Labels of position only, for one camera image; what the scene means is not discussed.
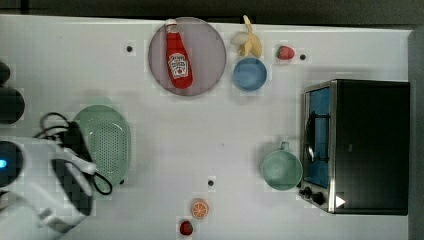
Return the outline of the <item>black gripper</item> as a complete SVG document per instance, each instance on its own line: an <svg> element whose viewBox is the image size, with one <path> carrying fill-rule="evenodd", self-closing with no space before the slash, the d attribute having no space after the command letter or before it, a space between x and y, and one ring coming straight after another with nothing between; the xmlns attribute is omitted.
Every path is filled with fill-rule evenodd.
<svg viewBox="0 0 424 240"><path fill-rule="evenodd" d="M75 121L69 123L67 130L61 135L61 141L64 147L71 149L79 158L93 162L81 129Z"/></svg>

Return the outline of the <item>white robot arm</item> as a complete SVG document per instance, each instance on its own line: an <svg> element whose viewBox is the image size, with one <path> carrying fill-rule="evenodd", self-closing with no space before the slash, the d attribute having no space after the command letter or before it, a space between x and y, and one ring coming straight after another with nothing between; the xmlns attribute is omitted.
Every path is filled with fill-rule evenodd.
<svg viewBox="0 0 424 240"><path fill-rule="evenodd" d="M1 240L58 240L91 215L96 165L77 123L1 139Z"/></svg>

